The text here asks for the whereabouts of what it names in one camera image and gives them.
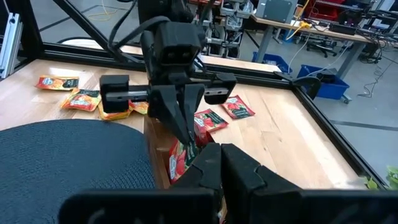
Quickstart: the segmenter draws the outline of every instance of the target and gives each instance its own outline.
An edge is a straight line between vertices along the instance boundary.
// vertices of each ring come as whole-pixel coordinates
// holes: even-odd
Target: workbench
[[[86,40],[81,40],[79,45],[98,48],[96,43],[90,45]],[[124,47],[123,50],[141,51],[137,47]],[[278,70],[272,65],[225,58],[205,60],[257,67],[268,72]],[[147,83],[144,72],[34,60],[0,82],[0,130],[51,119],[100,119],[98,110],[92,113],[61,110],[60,104],[70,94],[68,91],[40,90],[34,85],[40,75],[79,76],[80,88],[98,90],[100,76],[114,74],[128,74],[131,85]],[[211,108],[229,123],[227,128],[211,134],[215,142],[237,145],[261,164],[304,189],[364,188],[358,174],[290,90],[237,84],[231,96],[234,95],[239,95],[256,115],[232,120],[219,105],[208,105],[202,100],[199,106],[198,111]],[[156,120],[138,113],[115,122],[147,136],[155,181],[158,187],[167,188],[170,184],[166,169],[168,150],[175,141],[172,134]]]
[[[267,19],[261,19],[261,18],[256,17],[253,14],[251,15],[251,18],[254,21],[256,21],[257,23],[268,25],[267,29],[264,31],[264,36],[262,37],[261,44],[259,47],[259,53],[258,53],[257,59],[256,59],[256,62],[258,62],[258,63],[262,62],[264,54],[267,51],[269,41],[272,38],[272,31],[273,31],[274,27],[283,28],[283,29],[292,29],[292,30],[296,30],[300,27],[299,21],[297,21],[295,23],[295,25],[293,26],[291,24],[293,24],[294,21],[292,21],[291,24],[286,24],[286,23],[281,23],[281,22],[276,22],[276,21],[270,21]],[[335,39],[350,40],[350,41],[354,42],[353,48],[349,51],[349,54],[347,55],[345,61],[341,65],[340,69],[337,71],[336,76],[339,77],[340,79],[344,79],[344,77],[347,75],[348,71],[353,66],[354,62],[357,60],[358,56],[362,52],[362,49],[364,48],[365,44],[370,43],[370,41],[368,39],[366,39],[365,37],[362,37],[360,35],[357,35],[357,34],[355,34],[355,35],[340,34],[340,33],[332,32],[329,30],[325,30],[322,32],[322,31],[316,30],[314,28],[302,29],[300,31],[308,32],[309,34],[316,34],[316,35],[323,35],[326,37],[332,37]]]

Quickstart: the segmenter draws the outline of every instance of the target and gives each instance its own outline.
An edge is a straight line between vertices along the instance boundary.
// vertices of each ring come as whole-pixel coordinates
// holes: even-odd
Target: laboratory floor
[[[52,0],[31,0],[34,13],[45,42],[60,42],[73,37],[89,37],[72,19],[70,19]],[[131,3],[121,3],[116,0],[70,0],[106,37],[119,18],[126,12]],[[105,5],[107,16],[96,16],[104,13]],[[116,35],[116,40],[138,26],[137,7],[126,19]],[[259,44],[262,34],[251,33]],[[303,45],[295,43],[278,44],[272,40],[268,54],[280,55],[288,63],[296,51]],[[245,33],[241,43],[241,60],[251,61],[253,51],[257,47]],[[339,68],[346,52],[333,66]],[[387,165],[398,167],[398,52],[389,50],[383,52],[382,59],[377,65],[363,64],[357,61],[345,77],[350,85],[346,93],[353,99],[349,104],[338,100],[316,98],[315,104],[328,116],[345,138],[367,160],[373,169],[381,176],[387,174]],[[307,52],[305,48],[292,62],[293,76],[296,76],[302,64],[325,67],[336,60],[336,57],[324,58],[317,51]],[[376,84],[372,98],[358,96],[364,94],[363,86],[372,83],[378,71],[383,76]]]

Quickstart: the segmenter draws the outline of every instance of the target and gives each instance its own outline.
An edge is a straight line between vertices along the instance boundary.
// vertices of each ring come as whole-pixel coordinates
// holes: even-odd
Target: blue crate
[[[257,59],[257,52],[253,52],[253,58],[251,60],[251,62],[255,62]],[[285,60],[278,55],[271,55],[271,54],[265,54],[264,58],[262,58],[262,63],[266,63],[266,61],[274,61],[276,63],[276,66],[278,66],[278,68],[284,72],[287,73],[287,69],[289,68],[289,65],[285,62]]]
[[[309,65],[301,65],[300,72],[297,75],[297,78],[304,77],[309,73],[316,72],[321,70],[322,68],[309,66]],[[349,85],[345,83],[343,80],[336,77],[336,82],[334,83],[321,83],[321,88],[317,96],[323,98],[329,98],[334,100],[339,100],[344,92],[349,88]]]

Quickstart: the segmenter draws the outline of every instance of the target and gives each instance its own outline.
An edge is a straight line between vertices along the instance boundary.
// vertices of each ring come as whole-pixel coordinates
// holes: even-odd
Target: table leg
[[[356,59],[362,52],[362,49],[365,47],[365,43],[363,42],[355,42],[353,48],[350,50],[349,54],[346,57],[346,60],[341,65],[340,69],[337,71],[336,76],[340,79],[344,79],[347,75],[350,68],[353,66]]]
[[[282,44],[282,41],[279,40],[279,34],[280,34],[280,31],[281,31],[281,30],[282,30],[281,28],[278,28],[277,31],[276,31],[276,34],[275,34],[275,36],[274,36],[274,40],[275,40],[276,42],[278,42],[278,44]]]
[[[272,30],[274,28],[272,26],[268,26],[265,30],[264,36],[262,37],[261,44],[259,47],[259,53],[257,54],[257,63],[262,63],[262,59],[264,58],[264,54],[266,54],[266,50],[268,47],[268,43],[272,38]]]

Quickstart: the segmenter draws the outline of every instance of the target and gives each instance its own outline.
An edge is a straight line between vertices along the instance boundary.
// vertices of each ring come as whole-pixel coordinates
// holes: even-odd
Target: red snack bag
[[[129,105],[133,108],[133,110],[137,111],[140,114],[148,113],[148,102],[129,102]]]
[[[198,149],[196,146],[183,145],[176,139],[174,145],[170,148],[169,154],[169,176],[171,183],[174,184],[196,158]]]
[[[44,90],[72,90],[79,84],[79,77],[53,77],[50,75],[42,75],[37,88]]]
[[[197,134],[195,141],[197,143],[197,146],[199,147],[205,147],[209,142],[214,142],[213,137],[211,134],[207,131],[206,133],[202,134]]]
[[[222,107],[233,119],[247,118],[255,115],[255,112],[238,95],[228,97],[225,103],[222,104]]]
[[[61,108],[94,111],[100,101],[99,90],[79,90],[76,88],[62,103]]]
[[[106,120],[106,121],[113,121],[116,119],[127,118],[130,115],[130,113],[132,112],[132,108],[131,108],[131,106],[129,106],[129,109],[125,112],[105,113],[102,103],[98,104],[98,109],[99,109],[99,116],[101,117],[101,119]]]
[[[193,119],[195,121],[195,132],[197,135],[206,134],[207,131],[216,131],[228,125],[228,122],[211,109],[196,112]]]

